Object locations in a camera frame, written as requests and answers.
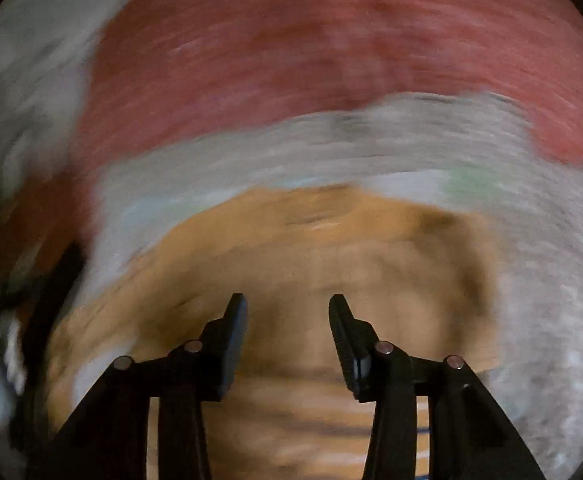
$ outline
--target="red surface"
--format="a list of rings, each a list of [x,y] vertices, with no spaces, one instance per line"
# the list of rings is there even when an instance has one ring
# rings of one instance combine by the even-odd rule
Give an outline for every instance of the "red surface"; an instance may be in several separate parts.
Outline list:
[[[0,277],[4,279],[23,253],[40,245],[35,266],[49,272],[78,237],[74,179],[62,173],[50,180],[30,178],[0,211]]]
[[[83,174],[219,130],[390,92],[492,90],[583,163],[583,19],[568,0],[131,0],[104,32]]]

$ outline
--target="green spot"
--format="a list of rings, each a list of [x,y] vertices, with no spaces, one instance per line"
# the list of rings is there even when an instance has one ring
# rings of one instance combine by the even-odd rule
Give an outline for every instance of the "green spot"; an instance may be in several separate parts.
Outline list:
[[[497,173],[483,166],[459,166],[449,171],[444,192],[454,202],[490,202],[499,194]]]

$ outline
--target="gray fabric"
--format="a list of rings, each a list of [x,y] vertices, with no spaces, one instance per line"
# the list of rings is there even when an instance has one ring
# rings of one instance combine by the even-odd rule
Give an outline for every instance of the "gray fabric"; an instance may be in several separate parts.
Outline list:
[[[133,251],[246,186],[365,182],[418,170],[449,172],[444,206],[495,220],[507,268],[497,305],[502,367],[490,387],[547,477],[567,478],[583,457],[583,171],[535,156],[528,125],[506,98],[403,94],[117,164],[100,187],[106,222],[78,303],[114,279],[103,282],[106,266],[124,272]],[[175,216],[138,207],[174,196],[184,204]],[[120,222],[134,214],[148,215],[151,236],[120,242]]]
[[[84,105],[100,31],[127,0],[0,5],[0,194],[31,171],[56,174]]]

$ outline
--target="white fabric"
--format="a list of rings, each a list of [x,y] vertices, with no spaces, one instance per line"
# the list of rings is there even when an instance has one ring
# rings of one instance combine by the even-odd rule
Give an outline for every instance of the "white fabric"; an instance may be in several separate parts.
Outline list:
[[[102,26],[127,0],[5,0],[0,6],[0,190],[53,174],[82,111]]]

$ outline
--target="metal screw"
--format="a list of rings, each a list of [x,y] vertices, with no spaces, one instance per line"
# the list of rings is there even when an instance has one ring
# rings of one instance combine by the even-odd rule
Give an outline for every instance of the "metal screw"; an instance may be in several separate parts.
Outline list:
[[[202,341],[199,341],[198,339],[187,341],[187,343],[184,344],[184,349],[186,352],[191,352],[192,354],[200,352],[200,350],[202,350]]]
[[[132,364],[133,359],[131,357],[128,355],[121,355],[120,357],[116,357],[113,362],[113,367],[116,368],[116,370],[128,370]]]
[[[380,354],[391,354],[394,351],[394,346],[389,341],[378,341],[374,348]]]
[[[465,365],[465,360],[459,355],[450,355],[447,357],[447,364],[456,370],[460,370]]]

